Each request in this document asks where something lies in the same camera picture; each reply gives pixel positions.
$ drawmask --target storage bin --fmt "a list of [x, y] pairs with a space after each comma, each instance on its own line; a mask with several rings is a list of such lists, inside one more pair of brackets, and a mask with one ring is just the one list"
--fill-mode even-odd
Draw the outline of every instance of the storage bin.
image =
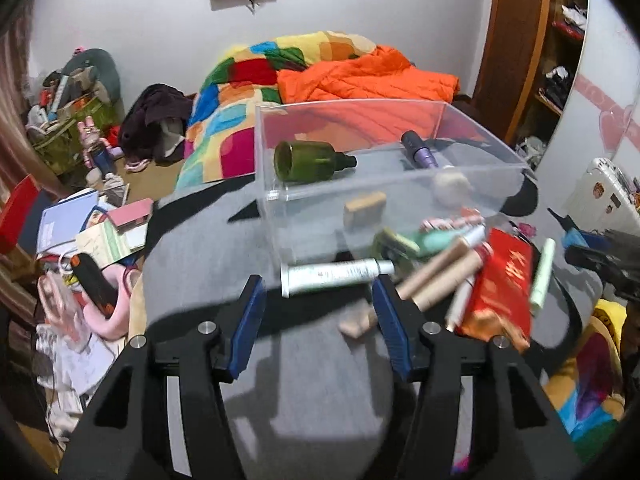
[[[426, 140], [439, 168], [417, 169], [408, 159], [399, 142], [407, 130]], [[325, 182], [283, 183], [273, 167], [281, 140], [330, 142], [358, 163]], [[526, 167], [501, 140], [443, 102], [335, 100], [256, 110], [258, 208], [276, 266], [330, 262], [341, 251], [366, 257], [383, 227], [414, 232], [425, 218], [459, 216], [461, 208], [492, 216], [520, 190]], [[382, 219], [345, 228], [345, 203], [377, 191], [386, 194]]]

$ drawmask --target pink neck pillow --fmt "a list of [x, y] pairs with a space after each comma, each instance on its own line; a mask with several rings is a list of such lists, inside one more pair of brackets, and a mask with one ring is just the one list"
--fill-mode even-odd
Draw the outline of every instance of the pink neck pillow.
[[111, 264], [102, 270], [105, 279], [118, 289], [116, 308], [109, 319], [104, 317], [94, 302], [83, 291], [82, 297], [86, 305], [82, 310], [84, 320], [89, 328], [103, 339], [114, 341], [124, 336], [129, 330], [129, 307], [131, 286], [127, 286], [130, 274], [140, 273], [137, 269], [127, 269], [121, 264]]

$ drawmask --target green bottle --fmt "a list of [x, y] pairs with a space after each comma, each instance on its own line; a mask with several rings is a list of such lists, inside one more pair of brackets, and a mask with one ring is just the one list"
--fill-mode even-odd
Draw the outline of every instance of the green bottle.
[[283, 140], [273, 154], [273, 167], [283, 182], [311, 184], [329, 180], [335, 171], [355, 168], [356, 158], [336, 152], [328, 142]]

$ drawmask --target blue gripper pad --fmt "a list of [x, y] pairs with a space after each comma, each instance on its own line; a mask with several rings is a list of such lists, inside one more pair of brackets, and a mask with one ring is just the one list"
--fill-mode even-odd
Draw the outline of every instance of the blue gripper pad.
[[[255, 338], [262, 322], [262, 315], [267, 305], [267, 293], [264, 283], [262, 278], [259, 276], [258, 278], [259, 280], [255, 283], [246, 300], [244, 312], [238, 321], [238, 327], [231, 336], [231, 356], [228, 363], [228, 372], [234, 380], [245, 370], [249, 362], [251, 350], [254, 347]], [[245, 288], [239, 301], [242, 301], [247, 292]]]
[[380, 277], [373, 282], [372, 298], [382, 337], [389, 352], [391, 367], [403, 381], [407, 382], [412, 374], [409, 337]]

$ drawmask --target door frame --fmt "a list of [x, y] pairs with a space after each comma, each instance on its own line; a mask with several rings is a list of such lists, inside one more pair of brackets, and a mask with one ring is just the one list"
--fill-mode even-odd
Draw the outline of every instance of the door frame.
[[[518, 124], [520, 124], [520, 118], [522, 117], [522, 114], [524, 112], [524, 108], [527, 104], [527, 100], [529, 99], [529, 95], [531, 94], [531, 88], [536, 79], [536, 73], [538, 72], [538, 65], [540, 64], [540, 57], [542, 55], [542, 47], [545, 42], [546, 27], [549, 20], [550, 5], [551, 5], [551, 0], [542, 0], [542, 4], [540, 5], [540, 16], [538, 18], [538, 30], [536, 32], [536, 39], [533, 45], [533, 53], [531, 54], [531, 60], [529, 61], [527, 75], [524, 81], [524, 85], [522, 86], [522, 90], [520, 92], [518, 103], [516, 104], [516, 108], [514, 110], [513, 116], [511, 117], [511, 122], [509, 123], [509, 127], [507, 129], [507, 133], [505, 134], [503, 139], [503, 141], [506, 144], [511, 144], [513, 141], [513, 137], [516, 133]], [[489, 26], [487, 28], [486, 41], [484, 42], [484, 52], [482, 53], [482, 62], [480, 63], [478, 80], [476, 81], [476, 87], [474, 88], [474, 96], [471, 99], [472, 105], [475, 105], [475, 98], [482, 89], [482, 83], [486, 76], [486, 72], [490, 69], [487, 66], [487, 53], [490, 51], [491, 46], [494, 42], [495, 19], [496, 19], [497, 13], [498, 13], [498, 0], [492, 0], [491, 14], [489, 16]]]

